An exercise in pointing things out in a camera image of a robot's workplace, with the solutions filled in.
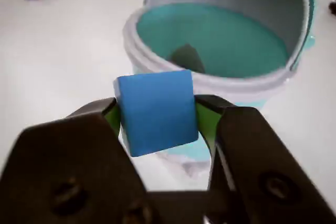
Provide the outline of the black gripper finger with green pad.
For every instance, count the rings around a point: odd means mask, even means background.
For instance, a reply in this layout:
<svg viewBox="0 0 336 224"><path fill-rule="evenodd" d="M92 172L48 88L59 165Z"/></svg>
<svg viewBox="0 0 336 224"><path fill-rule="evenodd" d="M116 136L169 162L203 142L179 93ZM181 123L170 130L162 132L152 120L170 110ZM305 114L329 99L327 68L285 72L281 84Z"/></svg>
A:
<svg viewBox="0 0 336 224"><path fill-rule="evenodd" d="M216 223L335 223L335 214L279 136L253 107L196 95L219 116L210 188L224 186L227 210Z"/></svg>
<svg viewBox="0 0 336 224"><path fill-rule="evenodd" d="M108 98L22 131L1 175L1 223L154 223L118 115Z"/></svg>

